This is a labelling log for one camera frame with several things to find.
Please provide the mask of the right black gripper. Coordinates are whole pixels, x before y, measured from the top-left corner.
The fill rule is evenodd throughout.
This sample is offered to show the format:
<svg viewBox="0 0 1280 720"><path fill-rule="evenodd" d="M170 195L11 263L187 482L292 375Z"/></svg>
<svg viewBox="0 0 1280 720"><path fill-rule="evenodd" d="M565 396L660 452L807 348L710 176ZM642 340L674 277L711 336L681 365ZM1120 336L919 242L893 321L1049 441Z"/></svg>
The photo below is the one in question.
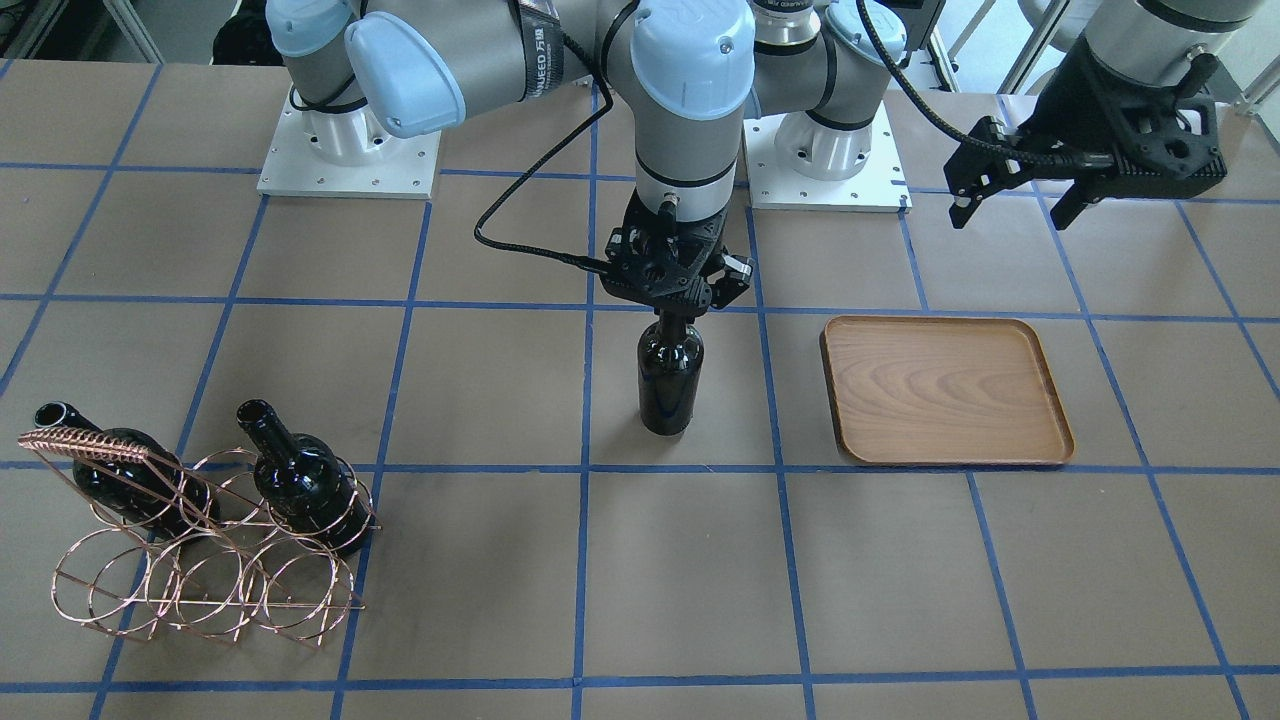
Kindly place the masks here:
<svg viewBox="0 0 1280 720"><path fill-rule="evenodd" d="M605 245L603 290L678 316L726 307L750 288L755 270L750 258L724 250L728 209L699 222L678 222L672 209L650 211L634 191L623 224Z"/></svg>

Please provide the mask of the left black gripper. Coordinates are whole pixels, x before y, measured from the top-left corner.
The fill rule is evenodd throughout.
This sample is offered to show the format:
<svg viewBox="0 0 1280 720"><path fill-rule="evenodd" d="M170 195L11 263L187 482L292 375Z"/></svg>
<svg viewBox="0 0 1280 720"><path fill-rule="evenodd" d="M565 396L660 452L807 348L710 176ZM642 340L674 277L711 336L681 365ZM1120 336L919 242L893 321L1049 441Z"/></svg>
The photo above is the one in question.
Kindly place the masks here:
<svg viewBox="0 0 1280 720"><path fill-rule="evenodd" d="M1213 100L1203 91L1219 59L1202 53L1148 87L1121 77L1079 40L1016 128L982 117L945 164L950 222L960 231L984 199L1029 181L1071 181L1050 218L1065 231L1103 199L1193 199L1228 177Z"/></svg>

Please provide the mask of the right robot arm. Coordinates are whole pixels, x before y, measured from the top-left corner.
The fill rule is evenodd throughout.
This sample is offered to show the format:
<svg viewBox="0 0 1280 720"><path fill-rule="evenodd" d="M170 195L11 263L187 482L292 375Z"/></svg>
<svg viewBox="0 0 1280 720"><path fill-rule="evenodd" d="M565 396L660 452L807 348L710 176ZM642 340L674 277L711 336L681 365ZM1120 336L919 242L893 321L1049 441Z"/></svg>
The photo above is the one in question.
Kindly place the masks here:
<svg viewBox="0 0 1280 720"><path fill-rule="evenodd" d="M604 258L485 234L479 243L576 266L605 292L691 319L754 275L724 249L741 123L755 76L746 1L269 1L271 45L302 111L370 117L397 138L548 99L589 78L634 115L635 188Z"/></svg>

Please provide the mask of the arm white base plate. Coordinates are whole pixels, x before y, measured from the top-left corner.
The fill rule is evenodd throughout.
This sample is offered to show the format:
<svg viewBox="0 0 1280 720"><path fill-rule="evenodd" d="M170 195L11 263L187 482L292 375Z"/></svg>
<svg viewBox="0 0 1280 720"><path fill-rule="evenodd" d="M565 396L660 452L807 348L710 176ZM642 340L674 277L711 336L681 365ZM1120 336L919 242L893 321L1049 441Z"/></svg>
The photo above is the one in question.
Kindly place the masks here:
<svg viewBox="0 0 1280 720"><path fill-rule="evenodd" d="M746 119L742 143L755 208L896 213L911 206L884 106L859 129L835 129L803 111Z"/></svg>
<svg viewBox="0 0 1280 720"><path fill-rule="evenodd" d="M370 108L305 110L292 91L282 108L257 181L264 196L428 201L442 135L397 138Z"/></svg>

